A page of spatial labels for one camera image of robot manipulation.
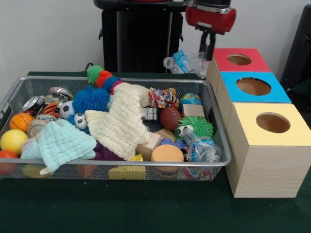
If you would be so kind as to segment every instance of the metal can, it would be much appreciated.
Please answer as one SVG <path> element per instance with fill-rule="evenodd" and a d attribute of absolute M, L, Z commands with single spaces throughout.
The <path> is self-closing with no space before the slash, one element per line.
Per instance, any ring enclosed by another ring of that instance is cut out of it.
<path fill-rule="evenodd" d="M 62 87 L 51 87 L 49 89 L 49 94 L 55 98 L 58 98 L 61 102 L 73 100 L 73 95 L 68 90 Z"/>
<path fill-rule="evenodd" d="M 43 130 L 43 128 L 48 124 L 48 121 L 34 119 L 30 122 L 28 126 L 27 135 L 29 138 L 35 137 L 38 133 Z"/>
<path fill-rule="evenodd" d="M 36 117 L 37 120 L 43 120 L 46 121 L 47 123 L 52 122 L 52 121 L 56 121 L 57 118 L 50 115 L 50 114 L 40 114 Z"/>
<path fill-rule="evenodd" d="M 33 96 L 22 107 L 22 112 L 29 113 L 32 116 L 37 116 L 43 109 L 44 97 Z"/>

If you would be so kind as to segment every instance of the wire basket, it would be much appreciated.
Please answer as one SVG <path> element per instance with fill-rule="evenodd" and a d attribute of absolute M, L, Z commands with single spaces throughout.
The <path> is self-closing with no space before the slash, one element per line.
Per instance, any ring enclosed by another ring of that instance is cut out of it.
<path fill-rule="evenodd" d="M 180 180 L 212 181 L 220 169 L 231 161 L 231 152 L 210 84 L 199 80 L 123 79 L 123 81 L 156 89 L 174 87 L 176 97 L 193 92 L 200 96 L 205 116 L 214 125 L 214 142 L 223 151 L 218 163 L 195 162 L 129 162 L 74 160 L 47 176 L 40 176 L 43 160 L 0 159 L 0 178 L 50 178 L 95 180 Z M 53 86 L 60 86 L 76 94 L 87 86 L 86 77 L 28 76 L 16 80 L 0 104 L 0 136 L 9 130 L 9 119 L 17 114 L 32 96 L 46 95 Z M 151 132 L 161 130 L 159 121 L 144 122 Z"/>

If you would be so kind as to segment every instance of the green spiky ball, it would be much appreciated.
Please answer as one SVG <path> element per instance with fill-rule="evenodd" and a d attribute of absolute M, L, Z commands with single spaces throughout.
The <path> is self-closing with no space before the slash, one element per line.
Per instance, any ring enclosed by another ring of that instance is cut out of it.
<path fill-rule="evenodd" d="M 95 83 L 100 72 L 104 70 L 102 67 L 100 66 L 92 66 L 87 70 L 87 79 L 88 79 L 88 83 Z"/>
<path fill-rule="evenodd" d="M 209 123 L 205 118 L 202 117 L 187 116 L 179 120 L 179 124 L 177 125 L 177 128 L 174 131 L 174 135 L 177 140 L 183 139 L 177 134 L 178 127 L 186 125 L 191 125 L 193 127 L 194 133 L 198 137 L 209 136 L 213 138 L 214 126 L 212 125 L 212 123 Z"/>

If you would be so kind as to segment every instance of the crumpled plastic bottle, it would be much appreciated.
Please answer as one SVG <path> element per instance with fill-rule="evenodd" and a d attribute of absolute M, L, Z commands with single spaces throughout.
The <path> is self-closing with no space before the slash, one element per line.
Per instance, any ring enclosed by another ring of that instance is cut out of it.
<path fill-rule="evenodd" d="M 172 57 L 164 58 L 163 65 L 173 74 L 194 73 L 204 79 L 207 74 L 208 61 L 205 59 L 204 52 L 186 55 L 180 50 Z"/>

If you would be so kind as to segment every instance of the light blue towel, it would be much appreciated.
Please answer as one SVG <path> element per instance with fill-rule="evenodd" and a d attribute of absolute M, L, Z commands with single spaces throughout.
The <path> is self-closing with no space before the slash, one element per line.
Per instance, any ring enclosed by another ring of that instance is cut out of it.
<path fill-rule="evenodd" d="M 22 154 L 22 159 L 43 159 L 51 172 L 75 159 L 93 159 L 96 140 L 68 121 L 50 122 Z"/>

